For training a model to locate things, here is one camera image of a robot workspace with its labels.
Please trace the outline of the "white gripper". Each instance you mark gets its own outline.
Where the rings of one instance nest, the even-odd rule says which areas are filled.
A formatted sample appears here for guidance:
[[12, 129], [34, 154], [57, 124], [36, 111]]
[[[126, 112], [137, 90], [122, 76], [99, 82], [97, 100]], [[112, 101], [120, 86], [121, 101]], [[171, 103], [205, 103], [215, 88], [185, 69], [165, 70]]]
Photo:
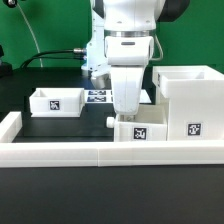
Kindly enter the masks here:
[[134, 116], [138, 112], [145, 68], [112, 66], [111, 87], [114, 110], [119, 115]]

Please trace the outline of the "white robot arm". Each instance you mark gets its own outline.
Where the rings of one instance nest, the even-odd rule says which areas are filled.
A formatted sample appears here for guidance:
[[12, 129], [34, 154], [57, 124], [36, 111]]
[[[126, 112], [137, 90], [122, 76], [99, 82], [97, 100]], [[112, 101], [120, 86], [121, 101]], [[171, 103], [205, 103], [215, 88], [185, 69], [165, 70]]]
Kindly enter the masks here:
[[145, 68], [161, 47], [158, 22], [173, 22], [190, 0], [89, 0], [92, 37], [86, 45], [82, 70], [100, 88], [111, 78], [113, 106], [118, 115], [138, 112]]

